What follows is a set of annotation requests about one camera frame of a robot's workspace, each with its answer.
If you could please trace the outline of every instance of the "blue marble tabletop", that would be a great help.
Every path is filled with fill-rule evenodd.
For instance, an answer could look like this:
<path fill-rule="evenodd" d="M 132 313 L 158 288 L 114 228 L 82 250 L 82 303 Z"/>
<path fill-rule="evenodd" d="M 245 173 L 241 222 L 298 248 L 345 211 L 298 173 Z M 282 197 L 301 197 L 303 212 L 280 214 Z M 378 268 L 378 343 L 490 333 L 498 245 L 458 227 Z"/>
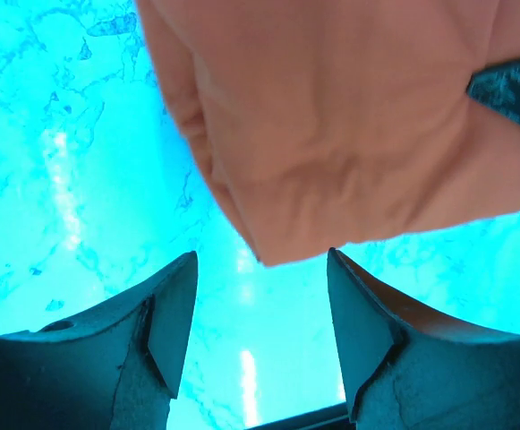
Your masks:
<path fill-rule="evenodd" d="M 198 300 L 168 428 L 242 429 L 345 399 L 324 256 L 255 262 L 164 108 L 132 1 L 0 1 L 0 334 L 192 249 Z M 439 310 L 520 333 L 520 213 L 344 251 Z"/>

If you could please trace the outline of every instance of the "cyan surface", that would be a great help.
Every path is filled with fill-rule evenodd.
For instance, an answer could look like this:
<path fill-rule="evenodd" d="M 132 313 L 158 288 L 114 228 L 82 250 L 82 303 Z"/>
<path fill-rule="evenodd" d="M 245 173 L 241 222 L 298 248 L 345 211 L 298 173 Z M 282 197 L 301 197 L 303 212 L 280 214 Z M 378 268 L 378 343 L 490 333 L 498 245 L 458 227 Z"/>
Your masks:
<path fill-rule="evenodd" d="M 172 430 L 343 399 L 324 257 L 258 266 L 163 108 L 130 0 L 0 1 L 0 333 L 37 330 L 200 256 Z M 345 252 L 468 321 L 520 333 L 520 213 Z"/>

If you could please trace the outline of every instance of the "orange towel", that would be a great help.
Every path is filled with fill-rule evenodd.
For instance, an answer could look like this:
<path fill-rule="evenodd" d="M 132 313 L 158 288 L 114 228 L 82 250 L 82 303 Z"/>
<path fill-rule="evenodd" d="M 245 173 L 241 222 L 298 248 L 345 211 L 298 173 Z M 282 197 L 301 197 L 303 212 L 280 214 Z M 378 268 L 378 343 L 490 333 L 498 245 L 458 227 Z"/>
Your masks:
<path fill-rule="evenodd" d="M 520 0 L 137 0 L 168 108 L 273 265 L 520 210 L 520 126 L 470 100 Z"/>

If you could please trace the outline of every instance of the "orange cloth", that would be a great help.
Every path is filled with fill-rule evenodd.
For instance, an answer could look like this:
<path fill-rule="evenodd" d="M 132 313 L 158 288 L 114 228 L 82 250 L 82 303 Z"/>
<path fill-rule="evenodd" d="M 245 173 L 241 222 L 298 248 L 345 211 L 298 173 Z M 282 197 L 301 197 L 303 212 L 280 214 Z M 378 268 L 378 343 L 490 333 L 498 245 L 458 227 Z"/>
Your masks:
<path fill-rule="evenodd" d="M 168 108 L 267 265 L 520 210 L 520 126 L 470 100 L 520 0 L 137 0 Z"/>

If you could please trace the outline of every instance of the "marble surface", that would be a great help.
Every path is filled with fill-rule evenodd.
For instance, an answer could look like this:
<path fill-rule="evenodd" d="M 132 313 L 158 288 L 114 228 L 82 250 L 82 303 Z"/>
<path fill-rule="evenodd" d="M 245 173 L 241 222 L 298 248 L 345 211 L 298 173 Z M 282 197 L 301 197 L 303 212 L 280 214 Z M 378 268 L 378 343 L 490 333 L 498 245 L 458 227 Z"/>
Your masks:
<path fill-rule="evenodd" d="M 38 330 L 185 251 L 200 284 L 172 430 L 344 399 L 323 256 L 266 270 L 158 93 L 130 0 L 0 0 L 0 334 Z M 344 250 L 434 307 L 520 333 L 520 213 Z"/>

